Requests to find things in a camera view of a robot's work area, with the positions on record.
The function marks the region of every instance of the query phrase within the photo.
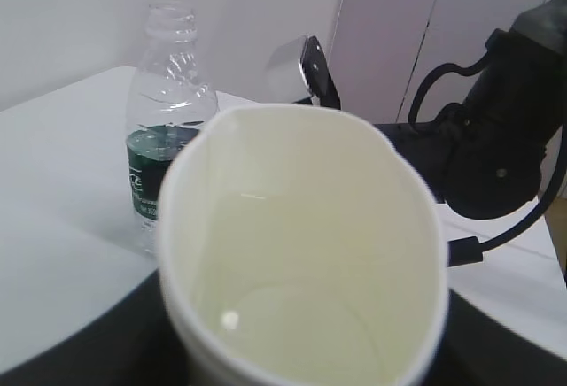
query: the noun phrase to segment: table surface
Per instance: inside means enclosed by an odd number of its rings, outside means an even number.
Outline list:
[[[0,373],[92,322],[156,268],[132,250],[124,119],[133,72],[114,68],[0,112]],[[219,102],[255,104],[223,93]],[[439,214],[447,240],[486,239],[532,206],[490,221],[446,205]],[[544,220],[449,278],[477,308],[567,359],[567,291]]]

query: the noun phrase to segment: plastic water bottle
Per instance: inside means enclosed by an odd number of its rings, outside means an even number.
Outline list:
[[[150,7],[150,43],[136,70],[127,106],[128,163],[139,244],[153,252],[159,187],[179,151],[218,112],[196,60],[195,16],[182,3]]]

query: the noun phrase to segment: cup rim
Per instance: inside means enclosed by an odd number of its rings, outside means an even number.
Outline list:
[[[258,105],[247,105],[233,107],[228,110],[218,113],[210,122],[208,122],[201,133],[197,135],[192,141],[191,145],[188,145],[183,149],[178,156],[175,158],[174,163],[170,166],[167,171],[166,178],[162,183],[162,188],[159,193],[159,210],[163,218],[168,219],[170,207],[168,205],[163,205],[165,201],[172,201],[175,198],[175,178],[183,174],[183,167],[186,165],[186,161],[190,159],[193,152],[197,148],[206,142],[209,131],[214,128],[214,126],[227,118],[232,116],[235,112],[251,112],[251,111],[276,111],[276,110],[294,110],[294,111],[326,111],[331,115],[343,116],[348,118],[351,122],[356,122],[360,127],[364,127],[367,130],[371,130],[377,136],[380,137],[387,145],[389,151],[396,156],[396,159],[401,163],[406,171],[413,178],[413,182],[416,185],[415,192],[419,193],[420,198],[425,201],[425,203],[431,208],[431,219],[433,223],[433,238],[435,240],[436,251],[437,251],[437,285],[436,290],[439,293],[436,294],[436,302],[433,305],[433,315],[432,323],[428,328],[424,340],[421,342],[416,355],[408,362],[408,369],[399,378],[394,379],[392,382],[385,384],[384,386],[398,386],[398,385],[410,385],[418,381],[423,375],[427,373],[427,370],[436,354],[436,349],[439,345],[440,339],[443,334],[445,327],[445,321],[447,318],[448,310],[448,299],[449,299],[449,289],[448,289],[448,272],[447,272],[447,261],[448,261],[448,247],[447,242],[443,238],[442,227],[439,216],[435,215],[435,199],[425,185],[424,180],[417,173],[417,171],[395,150],[390,140],[386,136],[368,123],[366,120],[358,118],[351,113],[339,112],[333,109],[328,109],[324,107],[315,107],[307,105],[289,105],[289,104],[258,104]],[[293,382],[291,380],[284,379],[276,374],[271,374],[267,370],[258,367],[252,362],[242,359],[239,357],[229,357],[227,355],[227,346],[222,343],[222,341],[217,338],[205,324],[199,319],[197,313],[192,309],[189,299],[185,298],[182,287],[179,282],[174,281],[173,273],[175,272],[175,258],[172,252],[172,245],[165,245],[164,243],[172,243],[171,236],[169,233],[171,228],[164,228],[162,222],[158,223],[157,228],[157,245],[156,245],[156,257],[158,259],[159,265],[159,276],[163,279],[160,282],[161,287],[167,289],[167,294],[173,299],[176,309],[181,313],[183,322],[185,325],[191,326],[191,334],[197,340],[199,346],[207,350],[207,353],[213,355],[219,363],[230,371],[236,372],[240,377],[249,378],[252,382],[266,386],[302,386],[304,383]]]

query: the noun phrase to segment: white paper cup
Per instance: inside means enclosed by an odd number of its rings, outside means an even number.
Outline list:
[[[171,166],[157,255],[195,386],[419,384],[447,244],[417,173],[344,112],[223,112]]]

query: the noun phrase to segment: green bottle label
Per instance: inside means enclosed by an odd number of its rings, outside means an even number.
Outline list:
[[[179,151],[198,130],[185,127],[151,127],[127,139],[132,201],[138,213],[158,218],[158,196],[167,169]]]

